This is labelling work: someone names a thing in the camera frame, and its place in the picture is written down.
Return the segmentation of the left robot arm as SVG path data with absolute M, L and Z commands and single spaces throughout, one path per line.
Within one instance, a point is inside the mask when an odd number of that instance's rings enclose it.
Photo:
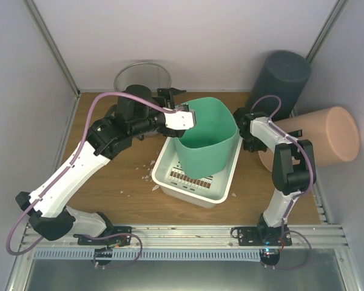
M 157 89 L 154 96 L 143 85 L 130 85 L 118 95 L 104 117 L 86 121 L 84 136 L 61 167 L 31 193 L 20 192 L 16 202 L 29 216 L 32 228 L 49 241 L 65 235 L 90 236 L 105 245 L 113 237 L 113 224 L 101 212 L 87 213 L 67 202 L 99 169 L 150 132 L 181 137 L 193 127 L 188 105 L 175 106 L 175 88 Z

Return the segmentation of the salmon pink plastic bin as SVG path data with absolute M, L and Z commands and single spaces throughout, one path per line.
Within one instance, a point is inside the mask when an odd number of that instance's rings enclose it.
M 287 133 L 300 130 L 299 138 L 312 142 L 317 166 L 351 162 L 359 154 L 359 130 L 352 115 L 343 107 L 318 110 L 275 124 Z

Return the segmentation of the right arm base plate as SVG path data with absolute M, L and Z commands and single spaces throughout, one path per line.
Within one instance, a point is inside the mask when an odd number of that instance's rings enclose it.
M 257 226 L 239 226 L 230 229 L 232 238 L 239 246 L 279 247 L 292 246 L 291 235 L 282 235 L 281 227 L 259 228 Z

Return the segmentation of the green plastic bin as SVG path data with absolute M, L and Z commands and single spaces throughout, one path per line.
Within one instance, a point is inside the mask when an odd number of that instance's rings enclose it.
M 174 138 L 174 145 L 185 175 L 201 179 L 225 168 L 237 126 L 232 113 L 217 98 L 205 97 L 187 104 L 195 112 L 196 126 Z

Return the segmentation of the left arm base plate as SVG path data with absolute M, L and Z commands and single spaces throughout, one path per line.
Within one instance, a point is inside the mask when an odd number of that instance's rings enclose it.
M 80 246 L 129 246 L 130 234 L 132 233 L 131 226 L 113 226 L 106 229 L 96 238 L 88 238 L 85 235 L 74 235 L 77 243 Z

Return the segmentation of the dark grey plastic bin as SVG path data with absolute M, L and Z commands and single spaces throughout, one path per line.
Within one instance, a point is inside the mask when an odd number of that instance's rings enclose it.
M 274 98 L 257 100 L 275 95 L 281 99 L 281 107 L 272 120 L 288 118 L 311 73 L 311 65 L 304 57 L 286 50 L 272 52 L 263 63 L 245 107 L 252 112 L 270 115 L 277 108 L 278 101 Z

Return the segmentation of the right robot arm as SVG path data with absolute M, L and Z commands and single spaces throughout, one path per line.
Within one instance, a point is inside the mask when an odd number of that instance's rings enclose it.
M 315 183 L 312 143 L 299 140 L 276 126 L 264 113 L 249 113 L 241 107 L 234 119 L 243 139 L 243 149 L 251 153 L 270 150 L 273 155 L 274 194 L 268 208 L 260 215 L 256 236 L 265 246 L 285 232 L 288 216 L 300 196 Z

